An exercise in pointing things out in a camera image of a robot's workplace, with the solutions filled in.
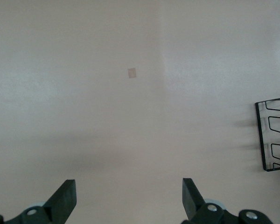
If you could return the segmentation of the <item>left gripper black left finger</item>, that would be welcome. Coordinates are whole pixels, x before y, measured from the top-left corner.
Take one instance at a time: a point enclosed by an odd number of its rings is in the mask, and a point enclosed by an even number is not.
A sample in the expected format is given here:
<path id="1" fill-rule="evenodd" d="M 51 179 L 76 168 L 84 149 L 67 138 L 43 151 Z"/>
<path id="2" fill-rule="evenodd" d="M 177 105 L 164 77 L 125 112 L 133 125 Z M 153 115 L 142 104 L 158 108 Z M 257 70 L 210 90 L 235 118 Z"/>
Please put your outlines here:
<path id="1" fill-rule="evenodd" d="M 32 206 L 0 224 L 65 224 L 77 204 L 75 180 L 66 180 L 42 206 Z"/>

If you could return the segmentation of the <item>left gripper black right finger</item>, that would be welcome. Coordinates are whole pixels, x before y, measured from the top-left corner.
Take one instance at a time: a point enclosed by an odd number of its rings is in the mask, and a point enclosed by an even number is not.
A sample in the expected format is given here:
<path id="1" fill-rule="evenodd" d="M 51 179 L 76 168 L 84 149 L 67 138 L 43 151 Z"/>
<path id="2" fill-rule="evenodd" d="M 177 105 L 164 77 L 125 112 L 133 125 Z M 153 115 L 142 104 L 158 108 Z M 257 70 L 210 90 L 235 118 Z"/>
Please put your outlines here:
<path id="1" fill-rule="evenodd" d="M 182 180 L 182 204 L 188 218 L 182 224 L 273 224 L 257 210 L 241 210 L 235 216 L 215 203 L 205 202 L 191 178 Z"/>

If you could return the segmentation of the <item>black wire cup holder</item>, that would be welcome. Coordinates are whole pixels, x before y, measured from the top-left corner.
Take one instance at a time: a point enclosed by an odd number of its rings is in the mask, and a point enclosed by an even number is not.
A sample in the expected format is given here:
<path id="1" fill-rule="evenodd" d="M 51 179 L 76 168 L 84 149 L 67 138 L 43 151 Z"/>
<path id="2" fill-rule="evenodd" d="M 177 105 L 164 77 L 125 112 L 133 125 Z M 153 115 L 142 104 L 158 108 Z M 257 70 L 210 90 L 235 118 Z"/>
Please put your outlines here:
<path id="1" fill-rule="evenodd" d="M 280 98 L 255 103 L 263 169 L 280 170 Z"/>

